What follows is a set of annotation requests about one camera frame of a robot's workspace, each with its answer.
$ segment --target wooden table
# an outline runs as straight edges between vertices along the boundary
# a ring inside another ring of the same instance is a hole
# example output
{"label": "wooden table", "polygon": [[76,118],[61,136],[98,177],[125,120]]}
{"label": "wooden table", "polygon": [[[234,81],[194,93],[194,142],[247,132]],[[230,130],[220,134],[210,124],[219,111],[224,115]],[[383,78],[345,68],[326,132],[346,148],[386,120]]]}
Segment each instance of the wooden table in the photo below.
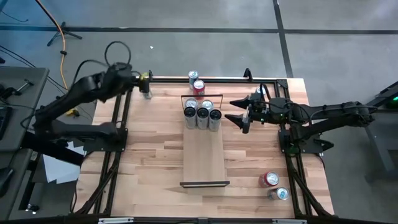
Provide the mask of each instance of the wooden table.
{"label": "wooden table", "polygon": [[[308,104],[303,79],[288,79],[291,99]],[[241,114],[229,104],[254,92],[257,84],[206,84],[206,94],[224,94],[223,114]],[[127,120],[129,138],[122,154],[112,216],[134,217],[239,217],[292,218],[291,198],[269,200],[259,188],[261,174],[273,170],[280,187],[289,189],[285,157],[277,142],[277,125],[252,123],[249,134],[223,118],[224,161],[227,180],[221,188],[183,189],[183,125],[180,95],[190,94],[187,84],[153,83],[153,99],[135,89]],[[273,87],[269,87],[274,96]],[[111,121],[114,100],[98,103],[93,124]],[[81,167],[77,185],[79,209],[100,179],[103,152],[95,152]],[[308,188],[324,208],[333,213],[325,171],[319,158],[303,154]],[[105,190],[103,206],[108,190]],[[297,191],[304,212],[301,190]]]}

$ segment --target concrete floor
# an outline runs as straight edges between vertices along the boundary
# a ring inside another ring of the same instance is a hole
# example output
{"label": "concrete floor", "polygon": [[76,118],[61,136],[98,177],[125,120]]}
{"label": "concrete floor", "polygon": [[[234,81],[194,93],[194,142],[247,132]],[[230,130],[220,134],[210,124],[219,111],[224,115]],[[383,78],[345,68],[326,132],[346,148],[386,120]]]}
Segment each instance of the concrete floor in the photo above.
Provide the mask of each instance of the concrete floor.
{"label": "concrete floor", "polygon": [[[69,0],[42,1],[55,18],[71,26],[96,27],[192,27],[276,29],[272,0]],[[280,0],[285,29],[398,29],[395,0]],[[33,1],[9,1],[8,14],[29,19],[30,25],[51,26]],[[15,21],[0,14],[1,24]],[[184,75],[196,69],[200,75],[240,77],[246,67],[255,77],[286,77],[278,34],[207,33],[94,33],[81,32],[83,40],[67,37],[68,56],[64,73],[72,81],[78,64],[85,59],[103,60],[111,41],[121,40],[132,49],[134,69],[151,69],[154,75]],[[59,63],[62,42],[46,47],[53,32],[0,31],[0,44],[21,54],[37,67],[50,69],[61,83]],[[311,105],[369,101],[384,87],[397,81],[397,35],[286,35],[295,78],[304,78]],[[112,61],[125,61],[126,52],[114,46]],[[24,66],[4,56],[7,65]],[[101,71],[87,64],[80,74]],[[60,93],[46,84],[39,104]],[[82,106],[91,115],[94,106]],[[69,123],[77,122],[62,118]],[[90,119],[79,118],[89,123]],[[326,176],[335,213],[343,218],[398,222],[397,183],[368,184],[364,175],[377,170],[363,129],[341,128],[323,138],[335,143],[325,153]],[[65,198],[53,203],[56,192]],[[36,217],[68,213],[73,184],[48,185],[37,189],[41,206]],[[31,217],[16,212],[12,218]]]}

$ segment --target red soda can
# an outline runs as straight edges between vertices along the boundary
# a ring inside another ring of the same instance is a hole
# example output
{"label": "red soda can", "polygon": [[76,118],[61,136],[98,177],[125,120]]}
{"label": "red soda can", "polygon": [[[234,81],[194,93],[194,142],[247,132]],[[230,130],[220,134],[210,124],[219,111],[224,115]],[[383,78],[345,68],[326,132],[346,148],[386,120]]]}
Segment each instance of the red soda can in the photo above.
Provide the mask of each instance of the red soda can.
{"label": "red soda can", "polygon": [[275,187],[279,183],[279,176],[275,172],[266,172],[259,178],[259,185],[261,187]]}
{"label": "red soda can", "polygon": [[[205,82],[202,80],[196,80],[193,83],[193,94],[204,95],[205,94]],[[196,97],[197,100],[203,99],[203,97]]]}

